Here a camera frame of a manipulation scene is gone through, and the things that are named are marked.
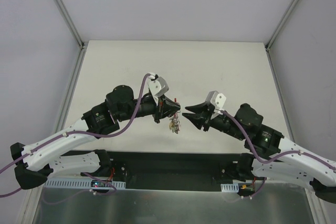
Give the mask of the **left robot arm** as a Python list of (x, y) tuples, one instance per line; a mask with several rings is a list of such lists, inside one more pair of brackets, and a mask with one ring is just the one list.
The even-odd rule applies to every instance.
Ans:
[(112, 169), (105, 150), (65, 156), (74, 148), (107, 136), (119, 135), (119, 123), (152, 116), (156, 123), (172, 117), (181, 106), (164, 92), (141, 93), (134, 98), (131, 87), (120, 85), (103, 103), (84, 113), (73, 125), (34, 144), (15, 143), (10, 152), (16, 162), (14, 173), (20, 188), (33, 189), (55, 175), (89, 173), (106, 176)]

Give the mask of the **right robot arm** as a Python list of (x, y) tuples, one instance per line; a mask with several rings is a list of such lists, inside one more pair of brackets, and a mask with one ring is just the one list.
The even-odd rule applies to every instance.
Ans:
[(236, 165), (241, 179), (273, 178), (301, 186), (321, 200), (335, 203), (335, 161), (307, 150), (263, 124), (263, 116), (242, 104), (234, 116), (209, 102), (186, 107), (182, 115), (197, 129), (216, 129), (244, 141), (250, 151)]

